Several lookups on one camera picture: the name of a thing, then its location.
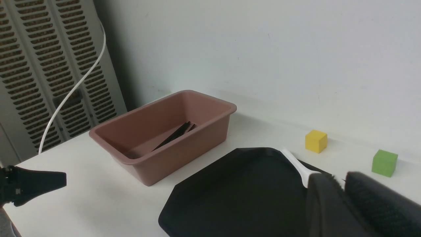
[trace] radiator grille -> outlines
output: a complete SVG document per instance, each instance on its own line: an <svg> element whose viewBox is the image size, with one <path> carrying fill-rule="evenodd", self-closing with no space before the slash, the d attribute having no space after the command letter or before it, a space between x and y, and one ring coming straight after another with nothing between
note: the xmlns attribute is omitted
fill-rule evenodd
<svg viewBox="0 0 421 237"><path fill-rule="evenodd" d="M35 50L43 76L45 76L52 96L60 97L62 100L75 86L75 80L71 74L69 62L64 55L64 49L57 36L58 33L52 23L46 3L44 0L36 0L16 4L16 7L21 9L18 10L18 13L21 14L21 19L24 20L23 25L26 26L25 30L28 33L28 37L31 39L30 42ZM63 7L60 12L71 13L73 11L72 8L73 7ZM77 94L73 93L69 100L76 96ZM71 107L62 108L60 110L61 115L63 115L63 112L71 109ZM70 137L75 137L91 128L91 124L88 120L88 113L85 108L79 109L77 113L72 113L72 116L63 116L62 119ZM78 129L75 129L75 124L79 123L84 126L78 126Z"/></svg>
<svg viewBox="0 0 421 237"><path fill-rule="evenodd" d="M41 1L19 5L33 6L39 4L39 2ZM40 10L39 8L30 8L26 11L33 13ZM4 13L4 7L0 6L0 78L16 106L34 148L38 150L42 134L51 115L22 50L10 24L10 19ZM53 124L48 131L44 150L59 143L61 143L61 139Z"/></svg>
<svg viewBox="0 0 421 237"><path fill-rule="evenodd" d="M80 0L57 0L56 5L61 13L60 17L64 24L65 33L70 40L77 67L80 74L85 75L98 59L98 54L86 26L84 13L80 11ZM99 123L117 115L100 63L87 76L84 86L95 111L93 116Z"/></svg>

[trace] yellow cube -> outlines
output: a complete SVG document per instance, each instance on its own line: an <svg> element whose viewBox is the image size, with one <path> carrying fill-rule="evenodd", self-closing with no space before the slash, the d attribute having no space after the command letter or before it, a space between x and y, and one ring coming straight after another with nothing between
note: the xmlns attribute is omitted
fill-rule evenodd
<svg viewBox="0 0 421 237"><path fill-rule="evenodd" d="M306 135L306 149L315 153L322 152L328 146L328 135L324 132L312 130Z"/></svg>

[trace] power cord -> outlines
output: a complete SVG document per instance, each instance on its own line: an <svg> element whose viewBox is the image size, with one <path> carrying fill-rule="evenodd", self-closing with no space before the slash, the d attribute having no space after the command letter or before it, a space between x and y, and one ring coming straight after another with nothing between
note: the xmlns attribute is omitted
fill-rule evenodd
<svg viewBox="0 0 421 237"><path fill-rule="evenodd" d="M92 65L92 67L89 69L89 71L82 77L82 79L79 80L79 82L72 88L72 90L67 94L67 96L63 99L63 101L59 104L59 106L57 107L56 111L53 113L53 116L51 117L50 121L48 121L47 127L45 128L43 137L41 138L41 143L40 143L40 149L38 151L38 154L41 154L41 152L43 151L43 146L44 146L44 142L45 142L45 138L47 137L47 133L48 130L51 127L51 124L54 121L54 118L57 116L57 114L59 113L60 109L63 107L63 105L66 103L66 101L68 100L68 98L73 94L73 92L78 88L78 86L80 84L82 84L82 82L86 79L86 77L92 72L92 70L96 67L96 65L99 63L99 60L101 60L102 55L104 54L104 50L105 50L105 42L106 42L106 37L105 37L105 30L104 27L102 26L102 23L99 22L101 25L101 29L102 29L102 33L104 35L104 43L102 45L102 50L101 53L99 54L98 59L95 61L95 63Z"/></svg>

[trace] white table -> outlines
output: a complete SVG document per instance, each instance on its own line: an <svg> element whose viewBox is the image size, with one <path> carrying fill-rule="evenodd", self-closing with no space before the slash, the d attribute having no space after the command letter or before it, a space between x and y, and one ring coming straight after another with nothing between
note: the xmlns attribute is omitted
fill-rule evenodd
<svg viewBox="0 0 421 237"><path fill-rule="evenodd" d="M329 135L321 153L305 150L309 130L263 121L239 112L231 116L226 142L151 187L120 167L87 133L20 164L33 170L67 173L67 187L44 194L21 207L4 208L22 236L167 236L158 216L173 187L238 147L287 147L298 159L345 178L361 171L421 203L421 164L399 156L392 178L371 172L377 149Z"/></svg>

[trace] plastic bin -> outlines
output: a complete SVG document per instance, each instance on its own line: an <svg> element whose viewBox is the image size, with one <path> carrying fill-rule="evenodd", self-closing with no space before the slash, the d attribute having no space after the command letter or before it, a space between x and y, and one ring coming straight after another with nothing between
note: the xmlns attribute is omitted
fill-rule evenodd
<svg viewBox="0 0 421 237"><path fill-rule="evenodd" d="M89 135L130 174L150 186L226 140L236 105L181 91L93 128ZM154 150L183 123L197 127Z"/></svg>

